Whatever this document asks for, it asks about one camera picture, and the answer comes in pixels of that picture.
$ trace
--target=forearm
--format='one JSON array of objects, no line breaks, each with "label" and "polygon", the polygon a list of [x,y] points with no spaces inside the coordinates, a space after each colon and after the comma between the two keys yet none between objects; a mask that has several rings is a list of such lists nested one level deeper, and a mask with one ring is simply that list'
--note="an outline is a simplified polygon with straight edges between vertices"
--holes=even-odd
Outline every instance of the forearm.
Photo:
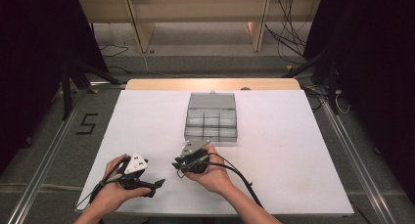
[{"label": "forearm", "polygon": [[98,208],[94,206],[94,203],[92,203],[82,212],[74,224],[97,224],[104,215],[105,214],[99,211]]},{"label": "forearm", "polygon": [[219,194],[235,208],[246,224],[281,223],[233,185],[223,189]]}]

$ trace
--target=white tabletop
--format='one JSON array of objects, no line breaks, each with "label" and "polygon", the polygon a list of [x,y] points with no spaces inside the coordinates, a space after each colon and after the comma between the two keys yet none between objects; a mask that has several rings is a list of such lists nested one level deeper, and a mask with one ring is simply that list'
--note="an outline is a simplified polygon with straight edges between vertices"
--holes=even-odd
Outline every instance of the white tabletop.
[{"label": "white tabletop", "polygon": [[[153,198],[125,202],[117,212],[166,216],[236,215],[222,197],[180,179],[171,165],[185,145],[184,125],[193,91],[122,91],[80,196],[102,179],[108,161],[139,152],[149,160],[141,176],[165,178]],[[212,143],[250,181],[271,214],[352,215],[353,210],[301,90],[235,93],[238,142]],[[243,182],[232,181],[248,196]]]}]

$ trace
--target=wrist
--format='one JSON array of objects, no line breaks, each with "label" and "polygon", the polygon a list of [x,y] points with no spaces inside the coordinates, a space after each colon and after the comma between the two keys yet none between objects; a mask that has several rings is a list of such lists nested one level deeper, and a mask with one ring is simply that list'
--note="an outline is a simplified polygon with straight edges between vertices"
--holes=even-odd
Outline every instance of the wrist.
[{"label": "wrist", "polygon": [[226,199],[226,197],[229,194],[234,193],[234,191],[236,191],[236,190],[238,190],[238,188],[235,187],[235,185],[233,185],[233,183],[229,182],[229,183],[227,183],[227,184],[225,184],[223,186],[220,186],[220,188],[217,190],[217,193],[220,196],[222,196],[222,197],[224,197]]},{"label": "wrist", "polygon": [[99,205],[91,203],[79,216],[75,224],[98,223],[107,213]]}]

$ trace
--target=person's left hand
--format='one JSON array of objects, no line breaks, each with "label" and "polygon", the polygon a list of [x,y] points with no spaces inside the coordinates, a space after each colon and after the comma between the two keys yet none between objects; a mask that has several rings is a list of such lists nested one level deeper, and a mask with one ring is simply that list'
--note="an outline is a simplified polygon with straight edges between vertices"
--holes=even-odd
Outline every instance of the person's left hand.
[{"label": "person's left hand", "polygon": [[[108,162],[105,174],[108,174],[111,171],[111,169],[125,157],[126,155],[122,155]],[[110,177],[116,175],[117,173],[118,169],[116,169]],[[95,197],[94,201],[92,201],[91,205],[94,202],[98,203],[102,208],[102,211],[104,211],[105,214],[107,214],[117,210],[125,201],[131,198],[145,196],[150,192],[150,188],[137,188],[133,190],[125,190],[121,187],[121,185],[119,185],[119,183],[113,182],[104,186],[104,188]]]},{"label": "person's left hand", "polygon": [[[107,175],[113,167],[125,157],[126,155],[122,155],[108,162],[105,175]],[[118,168],[113,172],[113,174],[111,174],[110,177],[116,175],[117,173]],[[92,203],[86,208],[75,223],[94,223],[106,214],[116,211],[125,201],[131,198],[143,197],[151,191],[152,190],[150,188],[125,190],[117,182],[109,183],[101,189],[94,201],[92,201]]]}]

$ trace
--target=aluminum rail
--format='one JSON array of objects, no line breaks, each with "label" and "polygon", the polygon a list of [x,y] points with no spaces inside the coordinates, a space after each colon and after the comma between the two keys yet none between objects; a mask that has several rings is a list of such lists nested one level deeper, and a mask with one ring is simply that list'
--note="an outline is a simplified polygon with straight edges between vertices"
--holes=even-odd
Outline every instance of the aluminum rail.
[{"label": "aluminum rail", "polygon": [[330,106],[328,106],[326,103],[323,103],[323,108],[341,141],[341,144],[346,152],[351,166],[354,169],[354,172],[357,175],[357,178],[360,181],[360,184],[366,193],[366,196],[368,197],[370,203],[372,203],[373,209],[375,210],[379,221],[382,224],[397,223],[384,196],[370,175],[370,172],[365,165],[363,158],[360,156],[359,152],[348,136],[347,131],[343,126],[339,116],[335,115],[330,109]]},{"label": "aluminum rail", "polygon": [[48,151],[43,157],[40,165],[38,166],[36,172],[34,173],[31,181],[27,185],[24,193],[16,204],[11,216],[7,223],[23,223],[31,205],[34,202],[34,199],[37,196],[40,186],[45,180],[49,169],[52,166],[53,161],[55,160],[56,154],[58,153],[62,143],[64,142],[65,137],[68,134],[69,127],[71,126],[74,116],[76,115],[77,109],[86,95],[86,90],[80,90],[76,94],[76,98],[73,102],[73,109],[70,112],[66,120],[61,123],[61,126],[58,129],[57,134],[55,135],[52,143],[50,144]]}]

